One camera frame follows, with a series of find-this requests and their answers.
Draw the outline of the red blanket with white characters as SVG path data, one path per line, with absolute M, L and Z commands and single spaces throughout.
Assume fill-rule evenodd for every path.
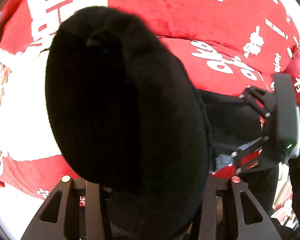
M 300 40 L 286 0 L 8 0 L 0 47 L 11 54 L 47 51 L 75 11 L 110 6 L 136 13 L 183 61 L 197 88 L 238 95 L 246 85 L 272 91 L 271 75 L 292 75 L 300 108 Z M 0 67 L 0 86 L 8 79 Z M 0 105 L 3 89 L 0 87 Z M 62 176 L 75 176 L 63 157 L 15 161 L 0 155 L 0 187 L 46 199 Z

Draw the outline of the black pants with grey waistband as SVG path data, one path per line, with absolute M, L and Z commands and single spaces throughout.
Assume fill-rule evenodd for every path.
M 194 87 L 136 15 L 86 7 L 56 32 L 46 66 L 53 135 L 90 186 L 86 222 L 124 239 L 197 239 L 219 145 L 261 136 L 258 114 Z

